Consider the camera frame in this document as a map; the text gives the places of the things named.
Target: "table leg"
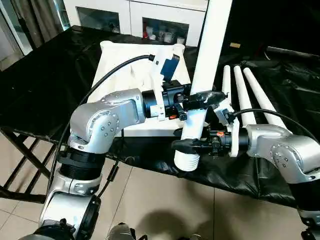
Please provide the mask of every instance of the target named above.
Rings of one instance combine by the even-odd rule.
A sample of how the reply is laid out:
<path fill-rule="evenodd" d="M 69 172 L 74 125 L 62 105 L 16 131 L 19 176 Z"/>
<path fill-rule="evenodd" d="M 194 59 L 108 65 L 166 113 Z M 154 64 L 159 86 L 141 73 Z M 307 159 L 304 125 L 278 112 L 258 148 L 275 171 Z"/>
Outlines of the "table leg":
<path fill-rule="evenodd" d="M 0 132 L 47 178 L 50 176 L 46 166 L 21 142 L 18 137 L 10 131 L 0 129 Z"/>

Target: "black connector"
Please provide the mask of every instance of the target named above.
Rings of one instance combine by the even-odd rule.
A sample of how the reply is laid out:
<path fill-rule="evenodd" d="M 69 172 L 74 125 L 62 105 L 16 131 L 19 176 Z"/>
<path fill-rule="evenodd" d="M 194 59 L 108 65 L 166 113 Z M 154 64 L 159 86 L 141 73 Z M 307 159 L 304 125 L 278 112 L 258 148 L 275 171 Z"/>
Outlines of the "black connector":
<path fill-rule="evenodd" d="M 148 60 L 153 62 L 155 60 L 155 57 L 156 57 L 155 55 L 150 54 Z"/>

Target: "white pvc pipe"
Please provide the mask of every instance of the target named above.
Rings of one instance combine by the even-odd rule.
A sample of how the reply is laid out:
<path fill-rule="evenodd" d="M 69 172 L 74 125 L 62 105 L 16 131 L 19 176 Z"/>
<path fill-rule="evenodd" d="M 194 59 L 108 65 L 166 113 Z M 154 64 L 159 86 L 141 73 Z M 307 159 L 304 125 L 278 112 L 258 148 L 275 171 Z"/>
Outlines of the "white pvc pipe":
<path fill-rule="evenodd" d="M 240 66 L 234 67 L 234 77 L 236 83 L 236 89 L 238 92 L 240 109 L 252 109 L 248 91 L 246 88 L 244 76 L 242 75 Z M 253 112 L 247 112 L 241 115 L 243 127 L 249 124 L 257 124 L 256 118 Z"/>
<path fill-rule="evenodd" d="M 255 98 L 257 99 L 260 107 L 262 109 L 268 109 L 268 110 L 276 112 L 275 107 L 270 102 L 268 96 L 266 95 L 265 91 L 262 89 L 262 87 L 258 83 L 257 79 L 255 78 L 254 74 L 251 72 L 250 68 L 246 67 L 243 70 L 243 73 L 244 73 L 246 79 L 248 80 L 250 87 L 252 88 L 252 91 L 253 91 Z M 265 115 L 265 118 L 269 124 L 277 125 L 277 126 L 282 127 L 284 129 L 287 128 L 280 117 L 275 116 L 275 115 L 271 115 L 268 113 L 265 113 L 264 115 Z"/>
<path fill-rule="evenodd" d="M 222 92 L 228 95 L 227 99 L 231 104 L 231 73 L 229 65 L 225 65 L 223 68 Z"/>
<path fill-rule="evenodd" d="M 212 90 L 232 0 L 210 0 L 207 8 L 199 54 L 190 95 Z M 184 122 L 181 139 L 199 139 L 207 110 L 190 110 Z M 199 162 L 198 154 L 175 151 L 174 163 L 183 171 L 193 171 Z"/>

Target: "black tablecloth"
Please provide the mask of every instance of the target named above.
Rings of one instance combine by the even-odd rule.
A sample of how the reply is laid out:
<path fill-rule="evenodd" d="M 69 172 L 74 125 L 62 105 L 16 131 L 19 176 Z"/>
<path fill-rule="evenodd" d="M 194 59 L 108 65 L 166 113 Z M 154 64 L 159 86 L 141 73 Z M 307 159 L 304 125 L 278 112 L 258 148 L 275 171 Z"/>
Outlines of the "black tablecloth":
<path fill-rule="evenodd" d="M 158 44 L 129 35 L 73 26 L 0 72 L 0 128 L 57 142 L 63 125 L 91 88 L 101 56 L 100 42 L 104 40 Z M 197 49 L 187 47 L 184 58 L 192 79 Z M 218 90 L 221 89 L 225 64 L 251 67 L 275 108 L 320 138 L 319 67 L 312 63 L 254 61 L 242 55 L 222 55 L 215 78 Z M 239 109 L 236 91 L 233 94 L 233 107 Z M 252 101 L 252 105 L 258 107 L 257 101 Z M 256 117 L 259 123 L 266 123 L 263 114 Z M 212 112 L 207 115 L 207 121 L 214 127 L 221 127 Z M 294 133 L 302 134 L 296 126 L 289 123 L 287 126 Z M 201 157 L 197 170 L 182 172 L 173 162 L 174 152 L 170 148 L 173 139 L 126 137 L 122 154 L 133 157 L 125 162 L 253 198 L 295 206 L 288 186 L 266 160 L 245 154 L 238 158 L 205 155 Z M 111 151 L 117 150 L 117 144 L 115 140 Z"/>

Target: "white cylinder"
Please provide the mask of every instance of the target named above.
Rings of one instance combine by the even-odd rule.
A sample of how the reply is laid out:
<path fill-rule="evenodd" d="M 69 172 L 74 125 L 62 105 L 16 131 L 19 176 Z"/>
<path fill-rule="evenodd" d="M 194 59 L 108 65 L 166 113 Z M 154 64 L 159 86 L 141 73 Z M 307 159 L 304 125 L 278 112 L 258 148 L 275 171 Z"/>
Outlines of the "white cylinder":
<path fill-rule="evenodd" d="M 214 85 L 221 47 L 232 0 L 210 0 L 195 66 L 190 95 L 210 91 Z M 207 110 L 190 110 L 184 122 L 181 139 L 199 139 L 205 123 Z M 175 151 L 174 163 L 183 171 L 197 168 L 199 155 Z"/>
<path fill-rule="evenodd" d="M 229 65 L 225 65 L 223 68 L 222 92 L 228 95 L 227 99 L 231 104 L 231 72 Z"/>
<path fill-rule="evenodd" d="M 236 83 L 236 90 L 238 92 L 240 109 L 252 109 L 250 98 L 248 95 L 247 87 L 245 84 L 244 76 L 242 75 L 240 66 L 234 67 L 234 77 Z M 257 124 L 253 112 L 247 112 L 241 115 L 243 127 L 249 124 Z"/>
<path fill-rule="evenodd" d="M 275 107 L 270 102 L 268 96 L 266 95 L 265 91 L 262 89 L 262 87 L 258 83 L 257 79 L 255 78 L 254 74 L 251 72 L 250 68 L 246 67 L 243 70 L 243 73 L 244 73 L 246 79 L 248 80 L 250 87 L 252 88 L 252 91 L 253 91 L 255 98 L 257 99 L 260 107 L 262 109 L 268 109 L 268 110 L 276 112 Z M 277 125 L 277 126 L 282 127 L 284 129 L 287 128 L 280 117 L 275 116 L 275 115 L 271 115 L 268 113 L 265 113 L 264 116 L 269 124 Z"/>

